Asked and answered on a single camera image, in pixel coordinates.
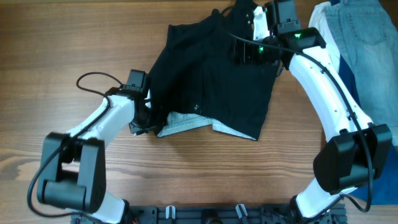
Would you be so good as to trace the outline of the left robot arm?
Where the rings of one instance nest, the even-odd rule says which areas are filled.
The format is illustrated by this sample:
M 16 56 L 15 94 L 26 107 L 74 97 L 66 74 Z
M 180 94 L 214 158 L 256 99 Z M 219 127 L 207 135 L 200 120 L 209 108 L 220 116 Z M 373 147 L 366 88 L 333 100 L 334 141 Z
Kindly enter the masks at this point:
M 134 223 L 129 203 L 106 190 L 105 149 L 125 126 L 148 133 L 150 78 L 131 70 L 127 82 L 103 93 L 101 106 L 67 133 L 44 139 L 40 168 L 28 189 L 39 203 L 68 210 L 72 223 Z

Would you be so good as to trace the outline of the black shorts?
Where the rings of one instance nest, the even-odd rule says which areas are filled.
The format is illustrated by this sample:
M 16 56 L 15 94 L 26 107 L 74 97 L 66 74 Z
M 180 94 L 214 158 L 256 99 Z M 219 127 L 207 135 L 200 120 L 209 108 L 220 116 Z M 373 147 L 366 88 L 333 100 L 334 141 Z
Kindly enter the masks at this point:
M 202 126 L 258 140 L 279 62 L 245 62 L 233 47 L 252 38 L 256 4 L 237 1 L 194 24 L 169 26 L 166 45 L 151 68 L 154 119 L 164 137 Z

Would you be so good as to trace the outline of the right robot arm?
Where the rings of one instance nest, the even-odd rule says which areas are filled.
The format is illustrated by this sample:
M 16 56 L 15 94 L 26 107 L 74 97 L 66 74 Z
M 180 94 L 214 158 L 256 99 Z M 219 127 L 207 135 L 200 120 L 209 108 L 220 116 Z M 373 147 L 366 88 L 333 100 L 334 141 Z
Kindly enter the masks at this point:
M 325 133 L 325 147 L 313 160 L 314 179 L 287 205 L 266 205 L 267 223 L 339 223 L 341 201 L 380 178 L 392 142 L 390 129 L 375 125 L 355 102 L 333 67 L 326 42 L 303 29 L 293 1 L 271 1 L 246 14 L 251 38 L 235 37 L 241 62 L 281 61 L 308 95 Z

